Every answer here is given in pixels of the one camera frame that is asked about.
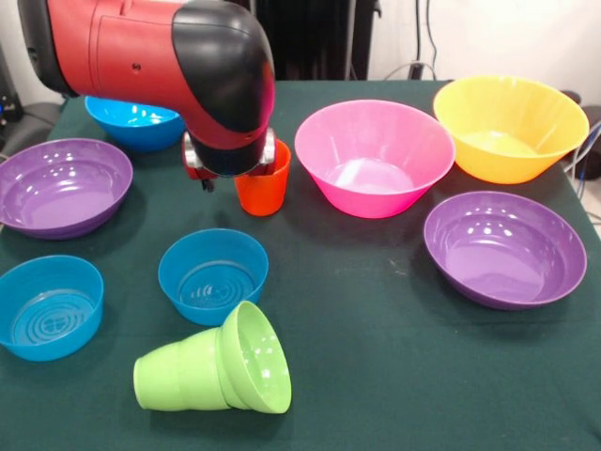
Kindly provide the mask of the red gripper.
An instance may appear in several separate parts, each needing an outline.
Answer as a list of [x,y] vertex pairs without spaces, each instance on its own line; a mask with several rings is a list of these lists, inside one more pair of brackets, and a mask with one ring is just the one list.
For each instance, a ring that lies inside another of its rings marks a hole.
[[216,178],[266,176],[275,171],[276,134],[272,128],[243,148],[208,148],[185,132],[181,151],[184,167],[191,179],[201,180],[208,193],[215,190]]

